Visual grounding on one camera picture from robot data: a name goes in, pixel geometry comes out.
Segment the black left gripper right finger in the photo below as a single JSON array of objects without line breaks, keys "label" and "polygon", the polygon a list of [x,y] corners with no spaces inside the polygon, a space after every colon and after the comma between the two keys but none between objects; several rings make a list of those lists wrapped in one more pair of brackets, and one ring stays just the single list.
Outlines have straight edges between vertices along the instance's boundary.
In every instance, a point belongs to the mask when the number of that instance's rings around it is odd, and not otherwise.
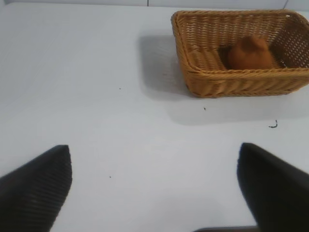
[{"label": "black left gripper right finger", "polygon": [[243,143],[237,179],[260,231],[309,230],[309,175],[263,148]]}]

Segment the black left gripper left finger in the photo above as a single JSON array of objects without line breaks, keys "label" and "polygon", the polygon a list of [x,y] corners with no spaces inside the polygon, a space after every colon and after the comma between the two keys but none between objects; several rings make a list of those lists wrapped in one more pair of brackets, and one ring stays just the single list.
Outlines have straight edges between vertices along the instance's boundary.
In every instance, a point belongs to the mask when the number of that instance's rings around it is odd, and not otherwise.
[{"label": "black left gripper left finger", "polygon": [[0,179],[0,230],[48,232],[72,184],[68,145],[56,145]]}]

